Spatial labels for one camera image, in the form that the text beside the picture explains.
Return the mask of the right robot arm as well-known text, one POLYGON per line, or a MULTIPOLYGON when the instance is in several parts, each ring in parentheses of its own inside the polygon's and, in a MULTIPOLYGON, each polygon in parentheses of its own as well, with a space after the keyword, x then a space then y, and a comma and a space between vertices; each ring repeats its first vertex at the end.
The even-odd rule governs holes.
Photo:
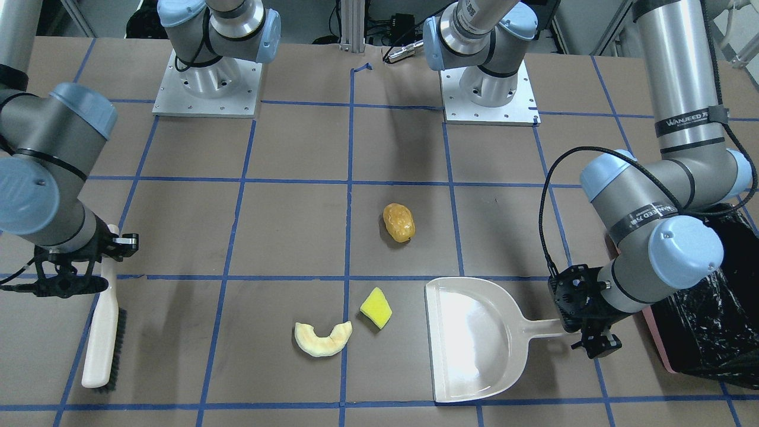
MULTIPOLYGON (((47 97, 30 94, 27 70, 40 1, 2 2, 2 232, 34 246, 36 280, 2 290, 37 297, 98 294, 111 279, 95 276, 103 259, 121 262, 139 248, 119 235, 79 193, 117 111, 95 90, 73 82, 47 97)), ((262 67, 276 57, 282 22, 260 1, 159 1, 160 24, 173 44, 155 98, 158 116, 252 116, 262 67)))

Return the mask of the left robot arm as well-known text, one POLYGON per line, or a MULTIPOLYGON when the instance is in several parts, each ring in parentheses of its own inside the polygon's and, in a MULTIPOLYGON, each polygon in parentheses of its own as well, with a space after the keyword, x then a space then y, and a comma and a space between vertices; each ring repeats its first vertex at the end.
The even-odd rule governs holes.
POLYGON ((724 132, 702 1, 645 1, 643 59, 521 56, 520 126, 444 113, 452 274, 537 285, 543 337, 597 359, 614 327, 723 264, 706 221, 751 187, 724 132))

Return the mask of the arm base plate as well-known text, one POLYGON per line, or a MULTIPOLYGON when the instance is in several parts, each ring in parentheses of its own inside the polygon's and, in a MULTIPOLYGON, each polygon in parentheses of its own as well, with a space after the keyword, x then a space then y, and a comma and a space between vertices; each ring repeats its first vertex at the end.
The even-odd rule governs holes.
POLYGON ((155 96, 155 116, 253 119, 257 114, 264 65, 223 57, 191 68, 171 52, 155 96))
POLYGON ((496 78, 480 68, 439 71, 445 121, 454 125, 541 124, 536 98, 523 61, 515 75, 496 78))

